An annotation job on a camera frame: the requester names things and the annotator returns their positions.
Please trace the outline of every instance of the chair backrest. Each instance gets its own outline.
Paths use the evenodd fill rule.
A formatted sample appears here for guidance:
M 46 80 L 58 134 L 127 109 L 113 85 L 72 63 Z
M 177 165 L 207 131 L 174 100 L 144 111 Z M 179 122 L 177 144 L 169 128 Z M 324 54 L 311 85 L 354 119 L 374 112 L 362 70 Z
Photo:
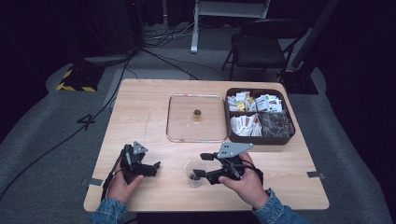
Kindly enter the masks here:
M 244 25 L 239 34 L 253 37 L 291 39 L 301 38 L 307 31 L 308 27 L 302 21 L 258 19 Z

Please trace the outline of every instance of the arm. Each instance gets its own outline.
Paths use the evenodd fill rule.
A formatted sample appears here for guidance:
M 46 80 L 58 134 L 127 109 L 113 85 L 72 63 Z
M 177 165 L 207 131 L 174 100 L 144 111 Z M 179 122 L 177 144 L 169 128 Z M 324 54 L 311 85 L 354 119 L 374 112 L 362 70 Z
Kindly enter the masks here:
M 128 185 L 122 175 L 119 163 L 116 168 L 116 174 L 108 188 L 107 196 L 92 214 L 91 223 L 121 223 L 126 215 L 126 204 L 143 179 L 144 177 L 140 175 Z
M 243 161 L 253 163 L 247 152 L 241 153 Z M 219 182 L 229 189 L 233 189 L 246 203 L 253 206 L 253 214 L 260 223 L 308 223 L 302 216 L 282 205 L 273 190 L 267 193 L 262 187 L 262 182 L 251 169 L 245 169 L 245 174 L 239 181 L 221 176 Z

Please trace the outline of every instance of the person's left hand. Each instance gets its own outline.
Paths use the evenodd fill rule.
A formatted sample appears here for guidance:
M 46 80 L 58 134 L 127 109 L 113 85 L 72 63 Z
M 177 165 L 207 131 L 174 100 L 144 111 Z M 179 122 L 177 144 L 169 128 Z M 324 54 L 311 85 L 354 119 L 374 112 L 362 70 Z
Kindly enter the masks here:
M 116 174 L 114 175 L 107 191 L 107 198 L 112 198 L 127 204 L 134 193 L 134 190 L 139 186 L 144 178 L 145 177 L 143 175 L 139 175 L 131 184 L 128 185 L 123 177 L 122 171 L 120 171 L 120 163 L 118 163 Z

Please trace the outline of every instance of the transparent tray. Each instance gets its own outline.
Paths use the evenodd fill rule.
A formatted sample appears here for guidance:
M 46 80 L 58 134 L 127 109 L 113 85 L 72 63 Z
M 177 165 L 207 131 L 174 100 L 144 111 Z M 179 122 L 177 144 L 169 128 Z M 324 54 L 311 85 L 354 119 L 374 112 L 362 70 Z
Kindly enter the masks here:
M 218 95 L 172 95 L 166 136 L 173 142 L 224 141 L 227 138 L 224 99 Z

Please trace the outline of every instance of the chair seat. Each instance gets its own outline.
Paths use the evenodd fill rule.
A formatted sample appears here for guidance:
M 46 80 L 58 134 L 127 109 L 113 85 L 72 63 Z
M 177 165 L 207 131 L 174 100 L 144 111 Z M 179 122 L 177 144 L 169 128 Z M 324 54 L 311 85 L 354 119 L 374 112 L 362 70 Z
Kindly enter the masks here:
M 235 65 L 238 67 L 272 67 L 283 68 L 285 56 L 277 39 L 264 37 L 243 37 L 238 42 L 235 54 Z

